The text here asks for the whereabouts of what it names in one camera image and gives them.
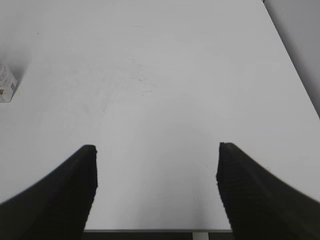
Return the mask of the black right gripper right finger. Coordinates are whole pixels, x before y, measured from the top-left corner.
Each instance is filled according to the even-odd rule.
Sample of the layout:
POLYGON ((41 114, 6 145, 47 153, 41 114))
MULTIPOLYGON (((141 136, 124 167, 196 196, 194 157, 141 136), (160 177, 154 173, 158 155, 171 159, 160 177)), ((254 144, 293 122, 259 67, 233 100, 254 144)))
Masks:
POLYGON ((318 240, 320 203, 238 146, 219 144, 217 187, 236 240, 318 240))

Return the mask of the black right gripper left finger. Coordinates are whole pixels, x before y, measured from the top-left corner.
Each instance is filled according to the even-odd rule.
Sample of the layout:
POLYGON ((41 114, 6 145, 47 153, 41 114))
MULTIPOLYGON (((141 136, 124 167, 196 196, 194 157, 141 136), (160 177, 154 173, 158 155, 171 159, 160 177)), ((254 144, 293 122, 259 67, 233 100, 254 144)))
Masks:
POLYGON ((2 240, 80 240, 98 188, 97 149, 84 145, 0 205, 2 240))

